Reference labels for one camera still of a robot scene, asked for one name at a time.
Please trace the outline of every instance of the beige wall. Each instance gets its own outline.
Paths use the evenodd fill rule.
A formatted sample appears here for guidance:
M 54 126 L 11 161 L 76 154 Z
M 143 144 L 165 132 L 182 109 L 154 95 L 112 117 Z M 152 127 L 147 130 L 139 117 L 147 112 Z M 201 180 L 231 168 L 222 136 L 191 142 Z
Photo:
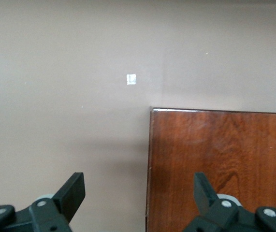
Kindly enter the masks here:
M 150 106 L 276 112 L 276 4 L 198 2 L 0 1 L 0 204 L 79 171 L 73 231 L 142 232 Z

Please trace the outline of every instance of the clamp jaw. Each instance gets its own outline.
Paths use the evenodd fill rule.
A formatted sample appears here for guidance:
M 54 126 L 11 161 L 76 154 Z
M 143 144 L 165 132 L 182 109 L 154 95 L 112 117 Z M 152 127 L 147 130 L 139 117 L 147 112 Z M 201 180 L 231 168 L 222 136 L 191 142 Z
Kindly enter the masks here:
M 71 232 L 68 224 L 84 198 L 83 173 L 74 173 L 52 199 L 36 200 L 19 212 L 0 205 L 0 232 Z
M 259 207 L 253 214 L 220 199 L 204 173 L 195 173 L 194 198 L 200 216 L 183 232 L 276 232 L 276 208 Z

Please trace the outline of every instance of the white speck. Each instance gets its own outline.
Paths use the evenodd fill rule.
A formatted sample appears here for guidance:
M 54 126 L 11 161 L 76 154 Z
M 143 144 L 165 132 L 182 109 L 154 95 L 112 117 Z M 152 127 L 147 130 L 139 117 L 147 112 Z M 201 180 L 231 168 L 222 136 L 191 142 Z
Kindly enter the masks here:
M 136 74 L 127 74 L 127 85 L 136 84 Z

